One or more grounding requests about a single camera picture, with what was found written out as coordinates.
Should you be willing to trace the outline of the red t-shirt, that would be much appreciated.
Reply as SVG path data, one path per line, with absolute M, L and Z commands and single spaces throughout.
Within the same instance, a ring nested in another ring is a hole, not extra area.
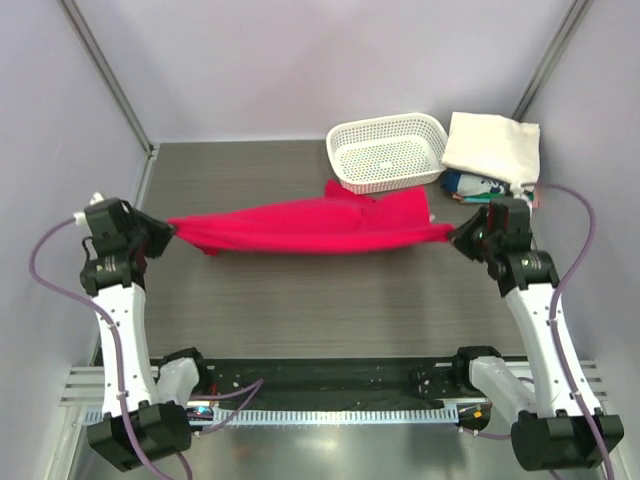
M 453 226 L 432 219 L 422 187 L 378 198 L 336 181 L 322 197 L 227 213 L 174 217 L 176 236 L 207 255 L 220 251 L 339 255 L 445 242 Z

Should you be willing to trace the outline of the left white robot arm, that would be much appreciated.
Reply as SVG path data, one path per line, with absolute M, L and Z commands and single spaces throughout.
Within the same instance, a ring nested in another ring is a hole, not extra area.
M 191 446 L 189 399 L 212 387 L 194 347 L 163 357 L 152 371 L 145 331 L 145 272 L 175 234 L 119 198 L 94 195 L 80 220 L 93 253 L 80 273 L 100 331 L 104 368 L 103 418 L 88 428 L 90 447 L 116 469 L 152 466 Z

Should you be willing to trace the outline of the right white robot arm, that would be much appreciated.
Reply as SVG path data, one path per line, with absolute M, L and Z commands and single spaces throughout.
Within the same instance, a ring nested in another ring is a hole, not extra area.
M 512 449 L 524 470 L 602 467 L 612 479 L 610 455 L 624 427 L 619 416 L 603 411 L 586 380 L 564 318 L 566 281 L 550 254 L 533 247 L 530 220 L 527 201 L 498 198 L 447 238 L 486 264 L 522 336 L 533 384 L 525 385 L 488 347 L 460 351 L 451 384 L 465 396 L 480 391 L 510 421 Z

